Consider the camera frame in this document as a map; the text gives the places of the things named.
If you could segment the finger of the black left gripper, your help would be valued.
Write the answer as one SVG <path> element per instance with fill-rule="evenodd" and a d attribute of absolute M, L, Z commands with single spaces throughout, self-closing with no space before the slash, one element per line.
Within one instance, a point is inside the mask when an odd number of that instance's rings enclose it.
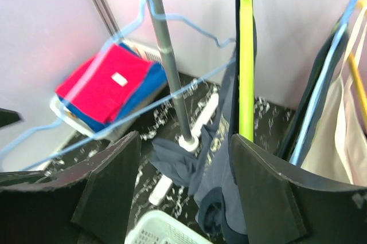
<path fill-rule="evenodd" d="M 22 117 L 18 112 L 4 108 L 0 109 L 0 127 L 6 127 L 21 120 Z"/>

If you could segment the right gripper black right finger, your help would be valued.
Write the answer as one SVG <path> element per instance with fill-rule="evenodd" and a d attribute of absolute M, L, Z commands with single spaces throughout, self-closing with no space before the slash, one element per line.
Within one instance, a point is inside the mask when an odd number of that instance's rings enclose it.
<path fill-rule="evenodd" d="M 241 135 L 233 166 L 250 243 L 366 243 L 366 188 L 312 174 Z"/>

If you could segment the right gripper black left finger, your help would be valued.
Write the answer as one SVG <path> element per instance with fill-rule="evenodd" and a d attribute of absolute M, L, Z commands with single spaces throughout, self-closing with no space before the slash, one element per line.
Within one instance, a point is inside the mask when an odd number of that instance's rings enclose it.
<path fill-rule="evenodd" d="M 51 176 L 1 173 L 1 242 L 123 243 L 140 148 L 133 131 Z"/>

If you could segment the light blue wire hanger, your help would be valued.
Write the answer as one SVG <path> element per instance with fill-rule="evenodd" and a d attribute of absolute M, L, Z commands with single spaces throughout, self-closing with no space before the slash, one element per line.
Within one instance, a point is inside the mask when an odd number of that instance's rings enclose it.
<path fill-rule="evenodd" d="M 139 0 L 107 0 L 119 27 L 137 17 Z M 167 13 L 186 16 L 220 42 L 234 36 L 234 0 L 163 0 Z M 232 45 L 218 49 L 214 41 L 182 22 L 169 22 L 179 70 L 194 76 L 225 63 Z M 1 108 L 19 112 L 20 123 L 1 129 L 1 149 L 26 130 L 57 118 L 50 109 L 62 100 L 91 64 L 109 33 L 92 0 L 1 0 Z M 158 64 L 113 45 L 106 60 L 72 104 L 87 110 L 92 123 L 113 122 L 166 83 Z M 27 137 L 1 153 L 1 171 L 16 171 L 50 154 L 66 141 L 72 128 L 62 123 Z"/>

